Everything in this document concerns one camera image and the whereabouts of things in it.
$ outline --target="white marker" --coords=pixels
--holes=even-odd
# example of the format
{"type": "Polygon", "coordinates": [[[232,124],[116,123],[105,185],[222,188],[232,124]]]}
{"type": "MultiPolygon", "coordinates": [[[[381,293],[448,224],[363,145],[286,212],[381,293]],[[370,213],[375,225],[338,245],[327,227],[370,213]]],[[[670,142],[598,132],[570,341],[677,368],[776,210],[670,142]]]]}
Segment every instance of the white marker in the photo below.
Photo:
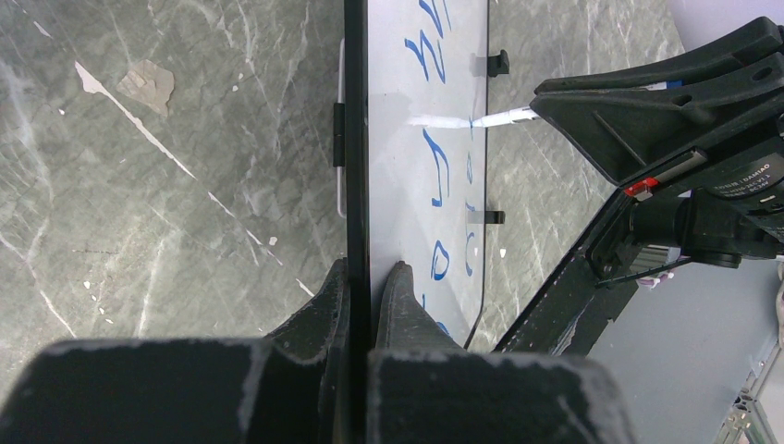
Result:
{"type": "Polygon", "coordinates": [[[540,118],[539,115],[533,112],[530,106],[524,106],[522,108],[510,109],[503,113],[477,118],[472,122],[472,126],[477,128],[497,127],[517,123],[522,120],[536,120],[537,118],[540,118]]]}

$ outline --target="red tag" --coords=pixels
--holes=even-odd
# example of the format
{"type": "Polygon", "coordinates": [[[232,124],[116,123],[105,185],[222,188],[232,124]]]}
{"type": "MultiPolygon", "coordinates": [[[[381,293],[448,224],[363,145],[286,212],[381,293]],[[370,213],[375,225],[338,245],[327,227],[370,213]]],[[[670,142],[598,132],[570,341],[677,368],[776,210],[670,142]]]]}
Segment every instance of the red tag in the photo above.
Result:
{"type": "Polygon", "coordinates": [[[635,183],[634,185],[631,185],[629,188],[627,188],[623,192],[625,192],[627,196],[634,197],[637,194],[639,194],[639,193],[641,193],[641,192],[643,192],[645,190],[652,189],[653,187],[655,187],[658,184],[659,184],[658,180],[656,180],[654,178],[648,178],[648,179],[640,180],[639,182],[635,183]]]}

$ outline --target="black clip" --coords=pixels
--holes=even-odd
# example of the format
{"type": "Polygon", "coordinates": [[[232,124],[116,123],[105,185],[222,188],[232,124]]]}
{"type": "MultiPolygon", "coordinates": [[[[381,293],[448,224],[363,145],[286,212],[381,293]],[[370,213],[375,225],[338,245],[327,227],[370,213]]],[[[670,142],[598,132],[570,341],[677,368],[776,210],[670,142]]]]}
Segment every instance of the black clip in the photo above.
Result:
{"type": "Polygon", "coordinates": [[[476,225],[502,225],[507,220],[507,213],[503,211],[470,211],[467,215],[469,224],[476,225]]]}
{"type": "Polygon", "coordinates": [[[334,104],[332,107],[332,167],[346,166],[346,105],[334,104]]]}
{"type": "Polygon", "coordinates": [[[509,74],[509,54],[501,50],[501,54],[487,57],[487,77],[509,74]]]}

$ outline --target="black cable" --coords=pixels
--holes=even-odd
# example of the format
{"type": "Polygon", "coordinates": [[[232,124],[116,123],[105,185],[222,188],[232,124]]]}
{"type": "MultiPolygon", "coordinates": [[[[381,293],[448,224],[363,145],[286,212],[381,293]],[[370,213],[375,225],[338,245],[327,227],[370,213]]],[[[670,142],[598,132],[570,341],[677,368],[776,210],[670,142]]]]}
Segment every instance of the black cable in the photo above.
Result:
{"type": "Polygon", "coordinates": [[[635,279],[639,279],[639,278],[647,278],[647,277],[649,277],[651,275],[655,275],[656,273],[662,273],[662,272],[665,272],[665,271],[669,271],[669,270],[671,270],[673,268],[676,268],[678,266],[690,264],[691,262],[692,262],[692,258],[691,257],[685,257],[685,258],[679,259],[679,260],[677,260],[675,262],[670,262],[669,264],[664,264],[664,265],[658,266],[656,268],[649,268],[649,269],[647,269],[645,271],[641,271],[640,273],[635,273],[633,275],[627,275],[627,276],[622,276],[622,277],[613,277],[611,279],[600,280],[599,282],[596,283],[596,287],[598,289],[601,289],[603,287],[604,288],[605,287],[609,287],[610,285],[613,285],[613,284],[620,284],[622,282],[628,282],[630,280],[635,280],[635,279]]]}

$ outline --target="whiteboard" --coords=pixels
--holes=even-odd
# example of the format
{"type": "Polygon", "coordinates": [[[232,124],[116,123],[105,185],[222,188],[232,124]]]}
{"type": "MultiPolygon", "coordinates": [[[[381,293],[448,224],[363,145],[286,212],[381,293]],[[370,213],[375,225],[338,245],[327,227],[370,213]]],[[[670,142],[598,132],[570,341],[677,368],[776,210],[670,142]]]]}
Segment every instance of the whiteboard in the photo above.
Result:
{"type": "Polygon", "coordinates": [[[459,345],[482,309],[484,129],[422,116],[484,116],[487,2],[369,0],[368,200],[372,304],[397,261],[425,310],[459,345]]]}

